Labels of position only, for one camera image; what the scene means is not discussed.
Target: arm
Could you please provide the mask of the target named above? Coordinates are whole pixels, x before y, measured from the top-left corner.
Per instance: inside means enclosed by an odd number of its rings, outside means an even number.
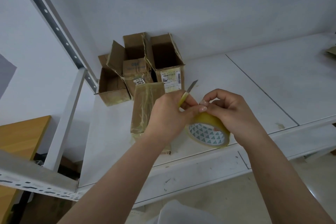
[[[334,223],[242,96],[217,89],[205,95],[200,104],[221,119],[246,150],[272,223]]]
[[[178,102],[184,91],[165,94],[157,99],[145,133],[110,170],[69,210],[59,224],[124,223],[147,176],[165,145],[206,107],[191,97]]]

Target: fingernail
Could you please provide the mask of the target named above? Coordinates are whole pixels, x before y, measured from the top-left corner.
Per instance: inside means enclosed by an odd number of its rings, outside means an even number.
[[[206,106],[202,106],[202,107],[199,109],[200,112],[205,112],[206,110],[207,110],[207,107],[206,107]]]
[[[206,102],[205,100],[202,100],[199,104],[204,105],[204,106],[208,106],[209,102]]]

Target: beige floor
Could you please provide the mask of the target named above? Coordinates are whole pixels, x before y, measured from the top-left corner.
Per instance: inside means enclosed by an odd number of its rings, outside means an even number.
[[[292,161],[309,190],[336,221],[336,156],[325,155],[312,163]],[[271,223],[252,173],[146,205],[145,213],[131,213],[126,223],[145,223],[157,216],[168,201],[207,211],[225,223]]]

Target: person's left arm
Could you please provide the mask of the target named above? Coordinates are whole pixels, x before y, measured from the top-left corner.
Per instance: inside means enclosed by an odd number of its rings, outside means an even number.
[[[65,214],[59,224],[124,223],[148,174],[164,149],[184,126],[206,107],[189,95],[180,112],[184,91],[157,99],[144,134],[107,173]]]

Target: white fabric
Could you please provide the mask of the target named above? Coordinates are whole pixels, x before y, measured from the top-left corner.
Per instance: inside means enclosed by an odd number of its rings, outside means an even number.
[[[160,214],[149,220],[147,224],[223,224],[213,215],[202,210],[198,210],[180,204],[177,200],[172,200],[161,209]]]

